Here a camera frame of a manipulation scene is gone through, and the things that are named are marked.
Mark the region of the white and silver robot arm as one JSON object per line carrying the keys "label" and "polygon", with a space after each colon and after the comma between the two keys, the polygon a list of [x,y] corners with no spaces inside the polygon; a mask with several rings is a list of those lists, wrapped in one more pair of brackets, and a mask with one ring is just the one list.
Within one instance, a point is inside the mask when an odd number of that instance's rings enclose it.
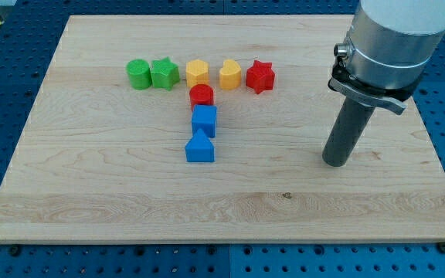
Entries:
{"label": "white and silver robot arm", "polygon": [[334,47],[328,85],[345,96],[342,113],[401,114],[444,34],[445,0],[361,0]]}

